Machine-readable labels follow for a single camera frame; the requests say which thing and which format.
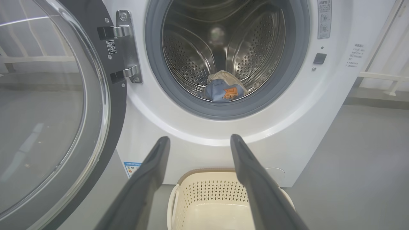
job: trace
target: floor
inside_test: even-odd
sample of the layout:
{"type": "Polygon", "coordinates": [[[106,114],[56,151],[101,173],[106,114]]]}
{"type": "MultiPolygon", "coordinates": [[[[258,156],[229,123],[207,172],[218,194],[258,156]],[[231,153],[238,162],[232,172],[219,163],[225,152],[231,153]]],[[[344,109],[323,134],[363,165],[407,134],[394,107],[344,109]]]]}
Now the floor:
{"type": "Polygon", "coordinates": [[[35,189],[66,155],[81,121],[77,91],[4,90],[0,84],[0,212],[35,189]]]}
{"type": "MultiPolygon", "coordinates": [[[[408,137],[409,110],[342,106],[297,182],[285,188],[306,225],[312,230],[407,229],[408,137]]],[[[114,154],[90,195],[59,230],[92,229],[125,182],[114,154]]],[[[167,229],[172,188],[162,185],[156,191],[149,230],[167,229]]]]}
{"type": "Polygon", "coordinates": [[[357,77],[344,105],[409,109],[409,92],[396,91],[396,96],[390,96],[385,90],[359,87],[363,79],[363,77],[357,77]]]}

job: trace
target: laundry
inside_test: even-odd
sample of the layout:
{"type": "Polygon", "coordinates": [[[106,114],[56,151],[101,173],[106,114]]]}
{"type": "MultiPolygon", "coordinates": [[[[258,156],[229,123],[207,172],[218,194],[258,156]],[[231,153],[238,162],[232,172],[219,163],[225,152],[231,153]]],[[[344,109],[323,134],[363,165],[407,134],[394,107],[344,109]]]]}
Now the laundry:
{"type": "Polygon", "coordinates": [[[207,86],[203,90],[203,98],[223,103],[239,99],[248,93],[241,81],[234,75],[220,70],[215,74],[209,75],[207,86]]]}

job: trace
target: front-loading washing machine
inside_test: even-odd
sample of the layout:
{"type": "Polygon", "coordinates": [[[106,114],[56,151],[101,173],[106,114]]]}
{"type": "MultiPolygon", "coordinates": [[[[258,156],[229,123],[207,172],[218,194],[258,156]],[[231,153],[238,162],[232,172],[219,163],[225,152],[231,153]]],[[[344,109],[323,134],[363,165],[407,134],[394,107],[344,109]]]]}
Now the front-loading washing machine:
{"type": "Polygon", "coordinates": [[[131,176],[162,136],[171,142],[164,184],[193,169],[233,168],[236,133],[278,185],[291,187],[393,4],[1,1],[0,191],[8,198],[0,228],[58,225],[115,148],[131,176]],[[247,94],[204,98],[208,75],[220,70],[247,94]]]}

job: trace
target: basket handle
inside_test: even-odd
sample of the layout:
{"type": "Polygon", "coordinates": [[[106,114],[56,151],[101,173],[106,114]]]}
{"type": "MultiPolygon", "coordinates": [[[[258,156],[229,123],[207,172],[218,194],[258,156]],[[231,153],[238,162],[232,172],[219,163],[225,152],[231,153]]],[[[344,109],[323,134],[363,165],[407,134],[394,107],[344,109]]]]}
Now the basket handle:
{"type": "Polygon", "coordinates": [[[175,215],[176,206],[178,205],[178,198],[179,198],[179,185],[176,185],[171,192],[171,196],[169,197],[168,202],[168,212],[166,216],[166,222],[168,225],[168,230],[172,230],[173,225],[175,224],[175,215]]]}

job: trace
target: qr code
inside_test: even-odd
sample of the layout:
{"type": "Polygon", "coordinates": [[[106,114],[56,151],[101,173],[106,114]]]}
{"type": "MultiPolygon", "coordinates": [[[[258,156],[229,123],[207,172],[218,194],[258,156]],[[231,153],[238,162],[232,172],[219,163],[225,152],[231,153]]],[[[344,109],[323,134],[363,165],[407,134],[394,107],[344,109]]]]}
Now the qr code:
{"type": "Polygon", "coordinates": [[[108,47],[109,54],[114,54],[117,52],[114,40],[106,41],[106,46],[108,47]]]}

